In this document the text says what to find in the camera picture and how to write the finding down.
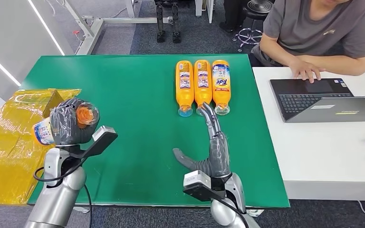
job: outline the laptop keyboard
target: laptop keyboard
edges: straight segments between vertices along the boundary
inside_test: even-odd
[[[322,97],[352,97],[352,94],[296,94],[279,95],[285,113],[300,113]]]

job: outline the black stool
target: black stool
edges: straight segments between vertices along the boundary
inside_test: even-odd
[[[262,37],[262,32],[256,30],[254,23],[256,20],[264,21],[268,13],[272,10],[273,3],[268,0],[248,0],[244,1],[243,13],[252,19],[251,28],[243,28],[233,38],[233,41],[239,40],[241,42],[239,52],[242,52],[242,47],[245,44],[256,45],[259,41],[255,39]]]

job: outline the man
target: man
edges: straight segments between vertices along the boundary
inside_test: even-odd
[[[324,56],[337,42],[345,54]],[[365,0],[276,0],[251,52],[264,66],[288,66],[314,82],[320,72],[365,72]]]

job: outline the gray t-shirt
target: gray t-shirt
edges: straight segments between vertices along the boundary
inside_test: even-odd
[[[276,0],[264,22],[264,33],[278,38],[287,52],[322,56],[341,41],[345,55],[365,57],[365,0],[350,0],[337,5],[323,19],[310,18],[312,0]],[[266,67],[282,66],[256,45],[251,52]]]

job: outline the bottle label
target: bottle label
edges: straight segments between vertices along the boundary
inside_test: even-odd
[[[207,71],[198,72],[198,87],[199,88],[209,88],[209,79]]]
[[[180,72],[180,89],[191,88],[190,72]]]
[[[229,91],[230,67],[225,64],[214,65],[213,81],[215,84],[215,91]]]
[[[54,138],[52,137],[51,134],[51,125],[49,117],[33,125],[33,132],[36,139],[42,145],[50,145],[54,143]]]

